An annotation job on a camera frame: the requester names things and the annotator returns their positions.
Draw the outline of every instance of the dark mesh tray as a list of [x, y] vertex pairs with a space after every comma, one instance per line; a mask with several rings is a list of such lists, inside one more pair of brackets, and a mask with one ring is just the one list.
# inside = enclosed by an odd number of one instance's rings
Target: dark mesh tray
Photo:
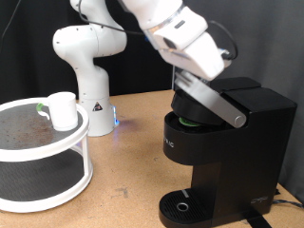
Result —
[[65, 192], [83, 176], [83, 157], [71, 149], [36, 161], [1, 161], [0, 199], [47, 199]]

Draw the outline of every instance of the white stand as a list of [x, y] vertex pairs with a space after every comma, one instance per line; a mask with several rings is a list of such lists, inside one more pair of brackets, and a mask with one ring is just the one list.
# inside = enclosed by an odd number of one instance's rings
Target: white stand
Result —
[[[38, 104], [45, 98], [32, 98], [20, 101], [15, 101], [0, 105], [0, 112], [18, 105]], [[65, 192], [50, 197], [47, 199], [40, 199], [35, 201], [12, 201], [7, 199], [0, 199], [0, 210], [27, 213], [47, 210], [52, 207], [61, 205], [80, 194], [89, 184], [93, 175], [93, 166], [88, 153], [87, 132], [89, 129], [88, 116], [86, 111], [77, 105], [77, 111], [83, 117], [83, 124], [80, 128], [72, 133], [70, 136], [51, 144], [35, 147], [31, 149], [8, 150], [0, 149], [0, 162], [28, 162], [33, 160], [40, 160], [56, 154], [59, 154], [67, 149], [72, 149], [75, 153], [83, 156], [84, 160], [84, 176], [71, 188]]]
[[[75, 10], [78, 10], [78, 3], [78, 0], [70, 0]], [[123, 29], [108, 13], [105, 0], [83, 0], [81, 6], [88, 20]], [[124, 51], [125, 46], [124, 32], [97, 25], [62, 28], [54, 34], [55, 52], [76, 73], [80, 105], [88, 113], [91, 124], [88, 136], [108, 134], [116, 124], [109, 100], [108, 75], [104, 69], [94, 66], [93, 58], [117, 54]]]

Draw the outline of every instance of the drip tray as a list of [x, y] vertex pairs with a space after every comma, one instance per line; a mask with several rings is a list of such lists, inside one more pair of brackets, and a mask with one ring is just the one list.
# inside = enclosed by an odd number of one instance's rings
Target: drip tray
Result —
[[83, 176], [83, 157], [72, 149], [36, 161], [0, 162], [0, 199], [51, 198], [73, 187]]
[[171, 192], [160, 202], [160, 219], [165, 227], [211, 227], [211, 218], [191, 189]]

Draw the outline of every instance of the brand logo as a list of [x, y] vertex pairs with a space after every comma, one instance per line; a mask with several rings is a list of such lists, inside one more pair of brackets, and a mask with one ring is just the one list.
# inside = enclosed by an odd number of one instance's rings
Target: brand logo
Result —
[[252, 199], [251, 203], [256, 203], [256, 202], [263, 202], [266, 200], [268, 197], [263, 197], [263, 198], [258, 198], [258, 199]]
[[174, 143], [173, 142], [170, 142], [170, 141], [168, 141], [168, 139], [167, 138], [165, 138], [165, 136], [163, 136], [163, 140], [168, 144], [168, 145], [170, 145], [172, 148], [174, 147]]

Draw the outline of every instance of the round tray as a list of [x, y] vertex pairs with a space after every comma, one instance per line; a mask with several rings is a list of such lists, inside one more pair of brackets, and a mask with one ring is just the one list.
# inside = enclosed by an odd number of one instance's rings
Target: round tray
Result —
[[92, 178], [86, 111], [77, 105], [78, 126], [56, 131], [36, 111], [45, 99], [0, 105], [0, 210], [47, 210], [76, 197]]
[[77, 104], [78, 126], [60, 132], [40, 116], [35, 106], [46, 98], [31, 98], [0, 105], [0, 162], [25, 162], [46, 158], [79, 142], [88, 131], [86, 111]]

